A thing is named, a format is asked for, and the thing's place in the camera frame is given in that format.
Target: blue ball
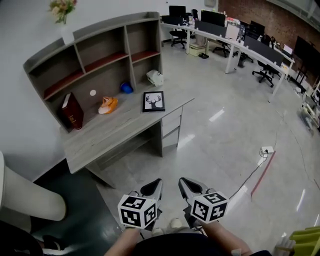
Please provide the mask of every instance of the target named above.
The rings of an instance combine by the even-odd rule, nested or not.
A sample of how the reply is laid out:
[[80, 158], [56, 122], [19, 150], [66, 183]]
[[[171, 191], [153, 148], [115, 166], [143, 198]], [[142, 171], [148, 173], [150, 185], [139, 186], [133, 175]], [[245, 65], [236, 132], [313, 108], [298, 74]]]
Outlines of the blue ball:
[[129, 82], [124, 82], [123, 84], [121, 84], [120, 89], [122, 92], [126, 94], [131, 94], [134, 91]]

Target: desk drawer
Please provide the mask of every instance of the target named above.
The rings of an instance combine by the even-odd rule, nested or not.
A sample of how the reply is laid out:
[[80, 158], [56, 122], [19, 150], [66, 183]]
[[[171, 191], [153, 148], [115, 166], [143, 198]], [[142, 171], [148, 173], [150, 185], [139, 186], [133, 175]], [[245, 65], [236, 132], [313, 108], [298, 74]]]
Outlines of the desk drawer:
[[173, 131], [175, 128], [180, 126], [181, 117], [178, 116], [176, 119], [171, 121], [170, 123], [162, 126], [162, 137], [166, 136], [168, 133]]
[[175, 130], [173, 133], [171, 133], [169, 136], [165, 137], [162, 140], [162, 147], [168, 147], [174, 144], [178, 144], [179, 139], [179, 129]]
[[172, 113], [166, 115], [164, 118], [162, 118], [162, 126], [165, 126], [165, 125], [171, 123], [171, 121], [173, 121], [177, 117], [181, 116], [181, 114], [182, 114], [182, 107], [180, 107], [177, 110], [173, 111]]

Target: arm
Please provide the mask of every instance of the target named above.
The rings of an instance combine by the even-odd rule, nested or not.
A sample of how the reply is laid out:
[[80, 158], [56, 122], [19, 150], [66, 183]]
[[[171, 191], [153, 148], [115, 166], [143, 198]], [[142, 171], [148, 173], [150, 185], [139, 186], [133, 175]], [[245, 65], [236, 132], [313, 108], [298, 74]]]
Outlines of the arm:
[[219, 222], [215, 221], [209, 224], [202, 223], [202, 227], [208, 238], [216, 241], [229, 254], [235, 249], [241, 249], [241, 256], [253, 254], [243, 240], [226, 230]]
[[140, 232], [138, 228], [127, 228], [104, 256], [129, 256], [138, 242]]

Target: flowers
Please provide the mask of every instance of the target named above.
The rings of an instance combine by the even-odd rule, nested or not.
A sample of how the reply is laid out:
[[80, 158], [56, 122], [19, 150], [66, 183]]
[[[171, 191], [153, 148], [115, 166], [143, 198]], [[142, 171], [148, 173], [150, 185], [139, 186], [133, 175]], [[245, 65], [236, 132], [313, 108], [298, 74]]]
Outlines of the flowers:
[[76, 8], [77, 0], [51, 0], [50, 12], [56, 17], [55, 23], [67, 23], [67, 15]]

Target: power strip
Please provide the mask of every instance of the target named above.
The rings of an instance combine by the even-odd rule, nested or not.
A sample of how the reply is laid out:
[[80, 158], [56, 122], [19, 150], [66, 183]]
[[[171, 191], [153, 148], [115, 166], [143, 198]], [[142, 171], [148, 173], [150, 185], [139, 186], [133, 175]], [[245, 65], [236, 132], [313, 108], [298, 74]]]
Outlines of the power strip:
[[261, 152], [263, 154], [272, 154], [274, 152], [274, 148], [272, 146], [263, 146], [261, 147]]

